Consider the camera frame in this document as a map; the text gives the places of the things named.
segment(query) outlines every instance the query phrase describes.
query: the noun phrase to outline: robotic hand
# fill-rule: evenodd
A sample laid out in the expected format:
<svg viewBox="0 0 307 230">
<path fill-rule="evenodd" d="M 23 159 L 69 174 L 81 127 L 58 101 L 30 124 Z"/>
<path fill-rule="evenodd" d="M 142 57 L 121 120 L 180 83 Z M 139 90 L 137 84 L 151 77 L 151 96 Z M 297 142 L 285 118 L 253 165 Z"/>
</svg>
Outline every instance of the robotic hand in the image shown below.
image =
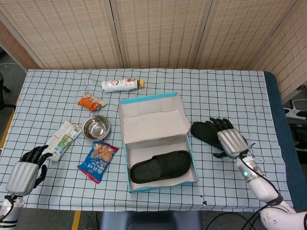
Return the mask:
<svg viewBox="0 0 307 230">
<path fill-rule="evenodd" d="M 248 157 L 248 145 L 242 135 L 227 119 L 210 118 L 225 153 L 238 159 L 236 165 L 259 201 L 267 203 L 261 211 L 262 224 L 269 230 L 307 230 L 307 212 L 296 213 L 279 194 L 275 186 L 265 178 L 252 157 Z"/>
<path fill-rule="evenodd" d="M 16 226 L 24 206 L 23 196 L 30 194 L 45 179 L 47 167 L 43 163 L 52 156 L 52 153 L 41 156 L 47 147 L 48 145 L 35 147 L 15 163 L 6 185 L 6 190 L 10 195 L 5 196 L 0 209 L 0 228 L 12 230 Z"/>
</svg>

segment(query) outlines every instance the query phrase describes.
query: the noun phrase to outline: chair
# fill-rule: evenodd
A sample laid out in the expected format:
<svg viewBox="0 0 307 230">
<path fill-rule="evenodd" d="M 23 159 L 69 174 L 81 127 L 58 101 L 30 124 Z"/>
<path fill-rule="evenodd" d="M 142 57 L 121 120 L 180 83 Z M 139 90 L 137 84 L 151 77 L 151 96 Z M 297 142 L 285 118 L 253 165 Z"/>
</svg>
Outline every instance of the chair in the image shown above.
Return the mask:
<svg viewBox="0 0 307 230">
<path fill-rule="evenodd" d="M 4 103 L 4 99 L 3 99 L 3 91 L 5 91 L 6 93 L 10 93 L 11 90 L 9 90 L 6 86 L 3 85 L 3 75 L 2 73 L 0 73 L 0 110 L 4 109 L 4 108 L 14 108 L 16 109 L 16 106 L 14 104 L 6 104 Z"/>
<path fill-rule="evenodd" d="M 100 230 L 202 230 L 200 211 L 103 212 Z"/>
</svg>

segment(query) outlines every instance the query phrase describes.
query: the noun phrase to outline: open cardboard box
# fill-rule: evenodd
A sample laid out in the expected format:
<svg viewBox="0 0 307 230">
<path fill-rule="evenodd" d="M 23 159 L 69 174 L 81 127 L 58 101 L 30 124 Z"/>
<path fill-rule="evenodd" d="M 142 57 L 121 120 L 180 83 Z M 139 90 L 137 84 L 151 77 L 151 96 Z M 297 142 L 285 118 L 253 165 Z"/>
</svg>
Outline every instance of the open cardboard box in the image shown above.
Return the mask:
<svg viewBox="0 0 307 230">
<path fill-rule="evenodd" d="M 130 192 L 190 184 L 199 180 L 187 136 L 190 123 L 176 92 L 121 100 L 119 116 Z M 186 174 L 143 184 L 131 181 L 130 168 L 134 164 L 176 150 L 186 150 L 191 154 L 192 164 Z"/>
</svg>

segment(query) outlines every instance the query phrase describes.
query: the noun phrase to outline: checkered tablecloth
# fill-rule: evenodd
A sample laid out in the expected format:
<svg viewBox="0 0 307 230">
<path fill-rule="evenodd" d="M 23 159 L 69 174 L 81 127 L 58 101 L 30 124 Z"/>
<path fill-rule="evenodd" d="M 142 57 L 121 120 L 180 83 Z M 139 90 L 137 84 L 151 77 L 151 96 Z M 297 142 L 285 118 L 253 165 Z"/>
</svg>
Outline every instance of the checkered tablecloth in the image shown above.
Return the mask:
<svg viewBox="0 0 307 230">
<path fill-rule="evenodd" d="M 101 81 L 135 77 L 146 88 L 130 92 L 102 93 Z M 108 105 L 98 112 L 78 106 L 85 92 L 103 98 Z M 41 146 L 65 120 L 82 126 L 90 116 L 106 116 L 111 131 L 104 139 L 120 150 L 95 184 L 77 165 L 84 161 L 92 142 L 79 137 L 58 162 L 46 161 L 43 184 L 25 197 L 26 207 L 68 210 L 236 210 L 252 211 L 260 203 L 230 158 L 217 159 L 209 146 L 189 133 L 200 180 L 191 185 L 127 192 L 127 175 L 118 114 L 119 99 L 178 92 L 188 120 L 228 117 L 249 144 L 267 178 L 291 204 L 285 165 L 275 134 L 262 71 L 193 69 L 29 70 L 0 160 L 0 201 L 13 165 L 20 156 Z"/>
</svg>

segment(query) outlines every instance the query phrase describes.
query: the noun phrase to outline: stainless steel bowl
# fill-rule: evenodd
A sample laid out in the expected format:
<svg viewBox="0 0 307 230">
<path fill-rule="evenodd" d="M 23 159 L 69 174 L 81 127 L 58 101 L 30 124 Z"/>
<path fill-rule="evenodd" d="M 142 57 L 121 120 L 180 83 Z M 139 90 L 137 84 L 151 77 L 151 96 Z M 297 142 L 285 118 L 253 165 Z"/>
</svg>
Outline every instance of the stainless steel bowl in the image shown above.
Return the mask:
<svg viewBox="0 0 307 230">
<path fill-rule="evenodd" d="M 88 140 L 101 140 L 110 131 L 110 123 L 104 116 L 95 115 L 88 118 L 82 128 L 83 135 Z"/>
</svg>

